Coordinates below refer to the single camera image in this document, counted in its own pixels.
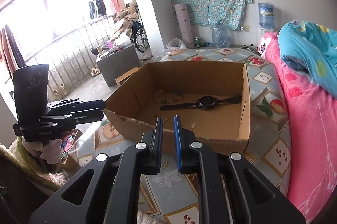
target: white plastic bag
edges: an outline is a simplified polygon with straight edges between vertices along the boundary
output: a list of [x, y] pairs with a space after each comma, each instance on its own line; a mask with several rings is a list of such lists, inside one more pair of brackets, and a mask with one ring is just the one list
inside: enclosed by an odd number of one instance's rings
[[167, 45], [167, 49], [187, 49], [186, 45], [182, 40], [174, 38]]
[[114, 42], [114, 45], [117, 45], [118, 47], [125, 47], [129, 44], [131, 44], [131, 40], [125, 33], [119, 34]]

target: metal railing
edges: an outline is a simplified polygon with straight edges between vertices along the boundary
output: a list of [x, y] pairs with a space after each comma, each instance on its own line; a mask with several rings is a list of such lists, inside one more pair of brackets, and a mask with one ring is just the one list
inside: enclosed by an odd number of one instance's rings
[[[63, 99], [91, 77], [90, 69], [96, 68], [91, 48], [104, 45], [114, 32], [114, 16], [101, 17], [58, 36], [28, 56], [27, 65], [49, 64], [49, 102]], [[11, 79], [6, 84], [12, 89]]]

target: hand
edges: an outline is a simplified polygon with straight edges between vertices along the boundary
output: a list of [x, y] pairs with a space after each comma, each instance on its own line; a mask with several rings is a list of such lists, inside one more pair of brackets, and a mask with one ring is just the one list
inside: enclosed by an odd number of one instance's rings
[[25, 138], [22, 138], [22, 144], [33, 157], [45, 159], [50, 165], [56, 164], [60, 161], [62, 153], [62, 140], [60, 139], [50, 140], [49, 144], [43, 146], [42, 142], [27, 142]]

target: patterned tablecloth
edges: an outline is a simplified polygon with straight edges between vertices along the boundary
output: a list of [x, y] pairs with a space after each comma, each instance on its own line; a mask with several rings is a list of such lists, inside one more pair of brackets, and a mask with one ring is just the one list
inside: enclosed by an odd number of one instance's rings
[[[290, 178], [291, 143], [287, 111], [274, 64], [243, 49], [172, 51], [162, 61], [238, 61], [248, 69], [251, 95], [251, 139], [244, 156], [284, 195]], [[105, 117], [94, 123], [70, 150], [84, 166], [99, 153], [122, 153], [133, 142], [124, 139]], [[194, 175], [178, 174], [176, 161], [163, 154], [161, 173], [142, 175], [139, 209], [171, 224], [199, 224]]]

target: black watch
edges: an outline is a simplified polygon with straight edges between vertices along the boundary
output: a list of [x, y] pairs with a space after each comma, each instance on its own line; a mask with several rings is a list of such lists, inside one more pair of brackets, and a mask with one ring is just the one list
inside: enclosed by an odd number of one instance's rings
[[228, 98], [228, 99], [223, 99], [223, 100], [218, 100], [217, 98], [212, 97], [212, 96], [206, 96], [206, 97], [201, 97], [196, 102], [163, 105], [160, 107], [160, 109], [162, 111], [177, 110], [177, 109], [191, 109], [191, 108], [201, 108], [203, 110], [206, 110], [206, 109], [213, 109], [217, 105], [236, 104], [236, 103], [239, 103], [240, 101], [241, 101], [241, 95]]

